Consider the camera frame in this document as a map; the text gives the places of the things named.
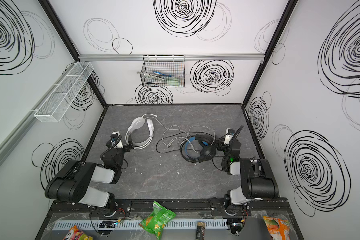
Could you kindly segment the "white headphones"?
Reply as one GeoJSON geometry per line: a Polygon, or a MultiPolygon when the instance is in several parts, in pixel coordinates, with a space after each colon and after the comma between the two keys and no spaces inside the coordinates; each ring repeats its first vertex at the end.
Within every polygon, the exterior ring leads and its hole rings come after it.
{"type": "Polygon", "coordinates": [[[127,129],[125,141],[132,143],[135,150],[148,147],[154,140],[157,124],[159,119],[156,114],[148,113],[135,118],[127,129]]]}

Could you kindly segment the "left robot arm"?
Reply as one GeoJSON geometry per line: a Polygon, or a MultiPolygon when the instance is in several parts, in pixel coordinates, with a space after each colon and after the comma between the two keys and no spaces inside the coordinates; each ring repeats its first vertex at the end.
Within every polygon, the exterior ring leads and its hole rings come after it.
{"type": "Polygon", "coordinates": [[[90,183],[116,184],[121,177],[125,153],[134,149],[133,142],[123,144],[119,132],[113,132],[106,143],[107,150],[100,155],[102,164],[70,160],[52,178],[45,189],[48,199],[79,203],[115,212],[115,195],[90,187],[90,183]]]}

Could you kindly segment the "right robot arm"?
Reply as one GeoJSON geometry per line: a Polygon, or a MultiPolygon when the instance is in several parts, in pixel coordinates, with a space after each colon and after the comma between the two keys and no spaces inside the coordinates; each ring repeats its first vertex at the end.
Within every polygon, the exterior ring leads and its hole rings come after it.
{"type": "Polygon", "coordinates": [[[279,188],[268,160],[241,158],[241,143],[233,135],[221,137],[217,150],[224,153],[222,170],[228,175],[239,176],[241,182],[239,187],[225,195],[226,210],[236,210],[250,202],[279,197],[279,188]]]}

